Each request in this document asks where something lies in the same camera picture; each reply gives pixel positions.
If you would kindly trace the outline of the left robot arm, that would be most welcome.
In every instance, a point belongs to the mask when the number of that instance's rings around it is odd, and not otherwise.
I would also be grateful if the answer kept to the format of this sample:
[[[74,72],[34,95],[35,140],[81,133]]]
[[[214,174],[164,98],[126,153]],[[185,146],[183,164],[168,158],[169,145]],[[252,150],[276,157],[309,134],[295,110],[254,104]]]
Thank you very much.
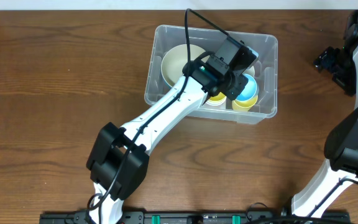
[[[188,58],[180,79],[147,111],[121,127],[108,123],[101,128],[86,163],[95,187],[89,223],[117,223],[124,200],[145,179],[160,140],[208,98],[223,93],[236,99],[248,82],[244,70],[257,59],[243,41],[227,37],[217,52]]]

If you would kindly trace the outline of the white small bowl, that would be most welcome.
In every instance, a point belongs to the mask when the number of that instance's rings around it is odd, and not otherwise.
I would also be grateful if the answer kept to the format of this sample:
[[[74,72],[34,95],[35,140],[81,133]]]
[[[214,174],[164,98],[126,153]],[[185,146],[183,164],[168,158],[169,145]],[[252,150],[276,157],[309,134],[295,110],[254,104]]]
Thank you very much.
[[[244,71],[244,74],[248,74],[252,77],[255,77],[255,68],[254,66],[248,68],[247,70]]]

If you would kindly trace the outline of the yellow plastic cup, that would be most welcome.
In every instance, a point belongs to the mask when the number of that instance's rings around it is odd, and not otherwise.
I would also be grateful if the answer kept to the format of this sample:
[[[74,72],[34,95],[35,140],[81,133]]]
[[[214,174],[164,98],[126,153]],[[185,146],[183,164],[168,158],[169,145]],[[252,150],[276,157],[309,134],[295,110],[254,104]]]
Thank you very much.
[[[226,96],[223,93],[219,93],[216,96],[212,96],[209,98],[209,101],[221,101],[221,100],[225,100]]]
[[[256,104],[257,100],[257,95],[246,101],[234,100],[232,101],[232,108],[235,111],[249,111]]]

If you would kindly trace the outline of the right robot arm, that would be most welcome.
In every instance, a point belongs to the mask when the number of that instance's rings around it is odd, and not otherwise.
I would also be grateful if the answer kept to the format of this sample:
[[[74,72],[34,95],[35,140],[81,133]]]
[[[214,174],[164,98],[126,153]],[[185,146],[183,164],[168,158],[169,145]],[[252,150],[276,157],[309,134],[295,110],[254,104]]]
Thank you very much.
[[[343,191],[358,184],[358,10],[349,15],[343,39],[342,48],[328,47],[314,65],[319,71],[327,70],[333,82],[356,97],[354,110],[329,133],[322,166],[282,211],[308,222],[316,222]]]

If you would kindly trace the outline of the beige large bowl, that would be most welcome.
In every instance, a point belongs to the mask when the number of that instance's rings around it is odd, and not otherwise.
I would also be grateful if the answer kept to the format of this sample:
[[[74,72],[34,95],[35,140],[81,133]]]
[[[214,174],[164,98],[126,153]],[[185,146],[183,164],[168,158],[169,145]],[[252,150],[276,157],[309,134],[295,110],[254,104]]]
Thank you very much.
[[[183,67],[188,62],[187,46],[181,44],[170,49],[162,59],[161,74],[172,86],[183,76]]]

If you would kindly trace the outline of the blue plastic cup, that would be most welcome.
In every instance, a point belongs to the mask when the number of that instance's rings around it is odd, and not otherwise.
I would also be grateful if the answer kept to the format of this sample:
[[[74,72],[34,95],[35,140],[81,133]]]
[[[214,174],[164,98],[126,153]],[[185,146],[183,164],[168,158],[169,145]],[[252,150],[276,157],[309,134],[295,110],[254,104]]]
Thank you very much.
[[[247,73],[243,73],[243,76],[245,76],[248,79],[248,82],[245,85],[243,91],[237,96],[236,98],[237,101],[250,100],[255,95],[258,95],[259,92],[259,87],[255,78]]]

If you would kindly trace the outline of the pale green plastic cup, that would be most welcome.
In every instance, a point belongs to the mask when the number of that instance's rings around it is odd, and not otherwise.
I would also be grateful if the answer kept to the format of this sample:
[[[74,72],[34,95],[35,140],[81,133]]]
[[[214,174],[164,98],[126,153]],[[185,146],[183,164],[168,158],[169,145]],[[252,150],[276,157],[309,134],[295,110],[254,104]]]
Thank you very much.
[[[213,100],[212,98],[210,98],[206,104],[209,105],[209,106],[220,106],[222,105],[223,103],[226,102],[226,98],[222,98],[220,100]]]

